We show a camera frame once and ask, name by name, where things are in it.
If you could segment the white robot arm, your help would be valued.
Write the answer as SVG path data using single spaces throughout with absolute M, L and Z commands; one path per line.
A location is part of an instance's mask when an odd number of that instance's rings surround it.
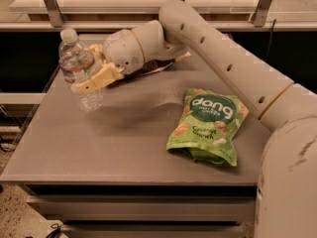
M 103 68 L 72 89 L 90 93 L 148 60 L 190 47 L 270 131 L 257 192 L 255 238 L 317 237 L 317 95 L 209 25 L 181 0 L 163 3 L 158 19 L 105 41 Z

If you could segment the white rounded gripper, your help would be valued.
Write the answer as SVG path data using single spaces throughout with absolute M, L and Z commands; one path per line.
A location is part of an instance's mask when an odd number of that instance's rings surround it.
M 105 39 L 103 47 L 93 44 L 88 48 L 96 61 L 104 61 L 105 56 L 109 63 L 103 63 L 96 73 L 82 82 L 73 83 L 70 89 L 74 93 L 88 94 L 101 89 L 123 79 L 123 74 L 134 73 L 145 63 L 140 43 L 136 35 L 130 30 L 121 30 L 109 35 Z

